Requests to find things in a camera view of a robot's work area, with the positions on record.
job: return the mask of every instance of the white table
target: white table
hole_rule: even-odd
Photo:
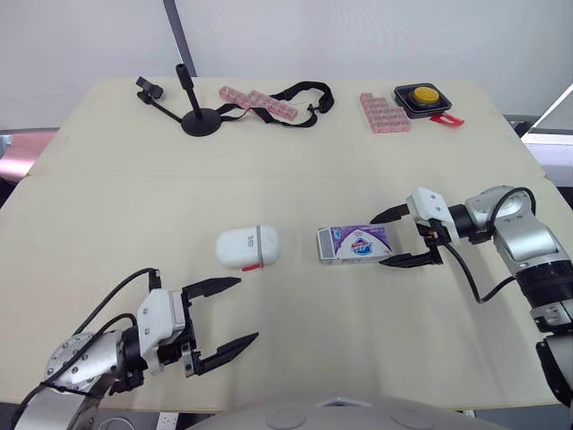
[[[165,89],[160,101],[182,116],[191,109],[174,79],[152,79]],[[409,133],[372,134],[360,106],[361,92],[390,98],[404,81],[328,81],[335,105],[310,129],[265,125],[254,114],[226,123],[205,138],[184,134],[171,118],[144,105],[135,79],[101,81],[86,96],[31,170],[33,176],[544,176],[487,96],[472,82],[435,82],[466,120],[450,129],[428,119]],[[218,89],[230,85],[275,93],[286,80],[198,79],[204,107],[222,104]],[[300,120],[321,94],[305,91]]]
[[[538,216],[573,250],[573,214],[546,179],[532,188]],[[177,289],[208,277],[244,282],[197,299],[192,318],[203,354],[236,337],[260,337],[235,361],[184,379],[180,364],[146,378],[109,407],[227,409],[291,392],[368,399],[383,392],[449,408],[554,402],[535,354],[540,339],[517,285],[477,305],[457,265],[400,270],[376,264],[322,266],[315,231],[367,221],[418,185],[451,204],[499,182],[486,177],[28,177],[0,211],[0,400],[18,401],[42,378],[53,348],[124,276],[162,270]],[[214,255],[226,228],[268,223],[282,239],[264,271],[223,269]],[[398,232],[422,244],[409,219]],[[459,247],[482,293],[507,277],[492,244]],[[134,312],[140,279],[94,323]]]
[[[153,81],[167,108],[189,109],[176,81]],[[388,97],[405,82],[329,81],[336,105],[311,129],[246,117],[195,139],[143,105],[133,83],[98,84],[0,211],[0,333],[17,351],[0,357],[10,369],[0,373],[0,400],[19,401],[54,347],[132,271],[159,267],[170,289],[237,275],[216,261],[217,234],[268,223],[283,242],[277,263],[192,308],[205,356],[261,336],[215,372],[185,380],[172,365],[107,406],[227,409],[291,391],[383,392],[451,408],[555,401],[535,354],[541,335],[516,285],[477,305],[448,256],[414,270],[317,261],[317,228],[367,222],[420,185],[451,204],[493,185],[530,186],[540,219],[573,254],[568,206],[474,84],[435,82],[466,120],[457,130],[417,120],[410,133],[373,135],[359,94]],[[201,79],[200,101],[219,106],[224,84],[274,92],[292,82]],[[316,96],[295,102],[305,107]],[[407,251],[423,250],[412,223],[399,234]],[[483,293],[507,277],[492,244],[460,252]],[[135,311],[144,284],[118,295],[94,327]]]

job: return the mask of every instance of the red tag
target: red tag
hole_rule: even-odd
[[[463,119],[456,118],[455,116],[452,115],[444,114],[443,112],[438,115],[430,116],[430,119],[434,123],[444,124],[452,128],[460,127],[465,122]]]
[[[253,264],[252,266],[243,267],[242,271],[254,271],[255,269],[259,269],[261,267],[260,264]]]

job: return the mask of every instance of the yellow button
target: yellow button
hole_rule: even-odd
[[[437,103],[440,99],[440,94],[434,88],[418,87],[414,90],[414,100],[419,103],[431,105]]]

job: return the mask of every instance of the metal pole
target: metal pole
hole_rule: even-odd
[[[175,37],[175,43],[179,49],[179,56],[181,57],[183,64],[187,67],[189,74],[191,76],[197,76],[195,65],[191,58],[191,52],[189,52],[189,45],[187,45],[187,39],[185,38],[183,26],[181,25],[181,19],[179,18],[179,12],[175,5],[175,0],[163,0],[163,5],[165,6],[165,12],[167,12],[169,24],[171,25],[171,31],[173,31],[173,36]]]

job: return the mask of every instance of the soap box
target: soap box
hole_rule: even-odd
[[[394,254],[383,224],[320,228],[317,242],[322,264],[380,262]]]

